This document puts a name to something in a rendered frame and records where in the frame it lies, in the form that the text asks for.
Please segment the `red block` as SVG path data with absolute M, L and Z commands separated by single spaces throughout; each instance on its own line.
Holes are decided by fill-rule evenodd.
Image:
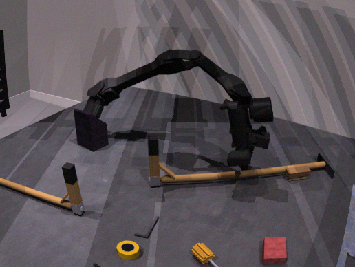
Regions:
M 287 259 L 286 237 L 265 237 L 261 264 L 284 264 Z

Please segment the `yellow ring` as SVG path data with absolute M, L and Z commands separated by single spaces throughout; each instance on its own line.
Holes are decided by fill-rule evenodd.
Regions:
M 139 245 L 133 241 L 121 241 L 116 248 L 123 259 L 132 260 L 140 255 Z

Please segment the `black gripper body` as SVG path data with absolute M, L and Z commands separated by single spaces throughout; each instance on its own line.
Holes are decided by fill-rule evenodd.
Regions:
M 251 153 L 248 148 L 248 133 L 250 132 L 250 128 L 251 122 L 244 126 L 230 126 L 230 134 L 233 140 L 231 147 L 236 147 L 236 150 L 228 154 L 228 166 L 238 167 L 239 165 L 250 164 Z

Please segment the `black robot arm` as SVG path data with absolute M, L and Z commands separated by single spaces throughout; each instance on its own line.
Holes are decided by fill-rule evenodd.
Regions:
M 225 72 L 198 50 L 167 50 L 159 54 L 152 63 L 143 65 L 118 78 L 102 79 L 88 89 L 87 95 L 90 97 L 83 111 L 91 113 L 99 119 L 103 107 L 108 106 L 113 100 L 119 99 L 123 89 L 157 75 L 177 74 L 197 66 L 221 84 L 233 100 L 225 99 L 219 108 L 220 110 L 228 110 L 231 126 L 247 125 L 250 122 L 248 109 L 250 119 L 253 119 L 254 122 L 273 122 L 270 97 L 253 98 L 242 79 Z M 253 149 L 253 145 L 267 149 L 269 140 L 270 134 L 267 133 L 266 127 L 261 126 L 256 130 L 252 129 L 251 125 L 248 133 L 249 149 Z

